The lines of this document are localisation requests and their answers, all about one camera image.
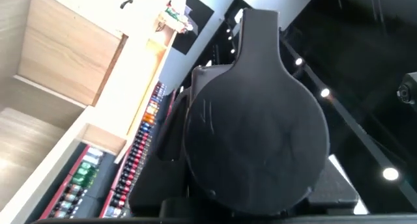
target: black panel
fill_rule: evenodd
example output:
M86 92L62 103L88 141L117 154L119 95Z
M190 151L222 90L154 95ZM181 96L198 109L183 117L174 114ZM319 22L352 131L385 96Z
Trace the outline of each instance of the black panel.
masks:
M98 201L92 197L84 196L83 202L79 204L74 218L94 218L100 215L104 201Z
M104 154L103 160L98 167L97 177L85 194L86 196L99 200L106 199L119 168L119 165L114 163L115 158L114 155Z
M211 8L200 0L186 0L186 5L192 10L188 15L188 19L194 29L184 34L178 34L172 45L173 48L185 55L193 46L195 40L197 40L197 37L214 13Z

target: black ceiling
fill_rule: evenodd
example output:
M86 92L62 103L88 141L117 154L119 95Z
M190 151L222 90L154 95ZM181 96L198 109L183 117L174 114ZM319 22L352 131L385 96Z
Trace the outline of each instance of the black ceiling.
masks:
M284 33L285 40L332 89L332 94L400 170L403 179L416 189L417 116L397 100L395 92L403 76L417 70L417 28L387 18L384 31L372 13L355 2L342 3L340 9L337 0L313 0ZM233 21L236 12L244 7L248 6L235 0L226 14L228 21ZM213 59L216 46L220 63L233 62L232 41L226 32L229 26L222 24L195 66ZM294 59L284 47L281 58L287 67L292 67ZM319 92L308 76L301 81L313 94ZM188 87L190 82L189 75L182 85ZM321 105L329 125L332 152L368 210L376 214L415 212L400 192L401 181L384 180L380 165L332 104L321 100Z

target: wooden panel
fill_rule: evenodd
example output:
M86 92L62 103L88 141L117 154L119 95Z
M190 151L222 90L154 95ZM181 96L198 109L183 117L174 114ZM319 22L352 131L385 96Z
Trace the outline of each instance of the wooden panel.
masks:
M75 151L86 129L86 122L94 112L86 107L78 119L58 140L49 154L0 212L2 223L22 224L29 217L55 177Z
M0 85L0 100L5 107L48 122L64 130L83 112L85 105L15 76Z
M0 113L0 210L48 155L64 132L11 108Z
M168 27L155 33L156 27L154 19L148 37L129 36L96 104L98 115L106 117L96 118L93 124L118 135L128 133L149 82L170 46L169 42L168 46L164 42L175 37L173 30Z
M29 2L0 0L0 82L18 71Z
M126 139L109 133L95 125L88 124L83 136L83 142L113 155L117 155L126 144Z
M111 75L111 73L113 73L113 69L115 68L115 65L117 63L117 61L119 60L120 54L122 53L122 50L124 48L124 45L126 45L126 41L128 40L128 36L123 34L122 38L120 40L119 46L116 49L115 54L113 55L113 58L110 61L109 67L106 70L106 74L104 74L103 80L100 84L100 86L98 87L96 96L94 97L93 103L91 104L92 106L95 106L97 104L98 99L100 98L100 96L103 93L103 89L107 84L107 81L109 80L109 77Z
M19 75L91 104L119 38L55 0L31 0Z

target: white wall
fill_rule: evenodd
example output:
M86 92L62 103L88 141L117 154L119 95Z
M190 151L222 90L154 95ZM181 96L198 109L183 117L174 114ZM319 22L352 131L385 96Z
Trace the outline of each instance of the white wall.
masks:
M256 9L280 12L280 25L284 30L311 0L244 0Z
M167 89L165 91L166 94L169 94L173 89L179 87L181 82L190 71L190 68L197 61L201 52L203 52L210 39L213 37L214 33L222 24L224 14L226 13L230 4L233 2L233 0L200 1L210 7L214 11L214 14L211 16L210 20L207 22L200 35L197 37L197 40L190 48L187 55L182 54L175 48L172 48L169 52L164 68L162 69L162 73L160 75L160 81L167 85Z

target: recessed light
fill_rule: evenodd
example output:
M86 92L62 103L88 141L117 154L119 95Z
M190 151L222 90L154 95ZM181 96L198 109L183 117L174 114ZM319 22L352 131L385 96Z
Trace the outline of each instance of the recessed light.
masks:
M399 177L398 171L394 168L384 169L384 171L382 172L382 175L384 176L385 179L389 181L397 180L397 178Z
M328 95L330 94L330 90L327 88L324 88L323 90L321 90L320 95L323 98L326 98Z
M297 60L295 60L295 64L296 65L301 65L302 64L302 59L298 58Z

